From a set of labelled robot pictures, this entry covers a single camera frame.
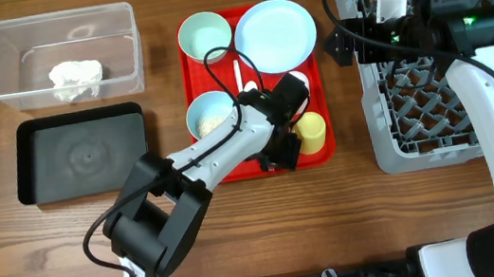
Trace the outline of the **red snack wrapper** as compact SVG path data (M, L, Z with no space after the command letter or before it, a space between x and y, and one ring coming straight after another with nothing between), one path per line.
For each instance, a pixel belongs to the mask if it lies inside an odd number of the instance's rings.
M259 153L256 159L258 159L259 167L263 172L275 172L279 168L276 158L270 153Z

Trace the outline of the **light blue rice bowl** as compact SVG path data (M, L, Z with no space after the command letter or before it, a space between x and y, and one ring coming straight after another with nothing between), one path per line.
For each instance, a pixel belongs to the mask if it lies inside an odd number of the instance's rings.
M187 111L186 121L190 134L197 140L200 140L196 135L195 127L200 117L228 117L233 105L232 98L223 91L204 92L204 94L199 95L191 102Z

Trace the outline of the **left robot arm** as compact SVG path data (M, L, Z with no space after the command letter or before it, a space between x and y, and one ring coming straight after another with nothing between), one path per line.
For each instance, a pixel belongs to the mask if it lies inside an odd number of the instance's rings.
M301 141L291 125L308 96L302 80L285 74L269 91L241 92L219 127L192 146L167 157L144 154L102 231L124 277L171 277L194 244L213 189L245 160L264 172L296 169Z

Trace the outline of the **light blue plate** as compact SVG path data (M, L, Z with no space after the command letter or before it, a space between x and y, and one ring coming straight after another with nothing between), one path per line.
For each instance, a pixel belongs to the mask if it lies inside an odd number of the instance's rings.
M263 73L297 68L311 55L317 26L310 13L289 0L267 0L244 13L235 29L236 50Z

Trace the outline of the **mint green bowl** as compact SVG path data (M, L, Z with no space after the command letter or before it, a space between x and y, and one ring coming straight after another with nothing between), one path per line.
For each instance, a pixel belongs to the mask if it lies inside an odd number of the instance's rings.
M177 42L191 60L204 63L209 50L229 47L232 30L229 22L216 12L199 12L187 17L177 32Z

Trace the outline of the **white napkin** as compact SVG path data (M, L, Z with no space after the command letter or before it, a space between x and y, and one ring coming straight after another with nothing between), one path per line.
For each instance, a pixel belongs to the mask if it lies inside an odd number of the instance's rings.
M96 98L100 93L102 73L102 65L97 60L65 61L52 67L48 78L53 82L56 99L73 102L88 90Z

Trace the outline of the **white rice pile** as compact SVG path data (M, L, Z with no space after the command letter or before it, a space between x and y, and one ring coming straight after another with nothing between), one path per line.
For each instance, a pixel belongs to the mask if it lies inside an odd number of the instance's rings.
M225 116L200 117L195 126L196 135L199 139L204 138L206 135L214 131L214 129L218 128L225 119Z

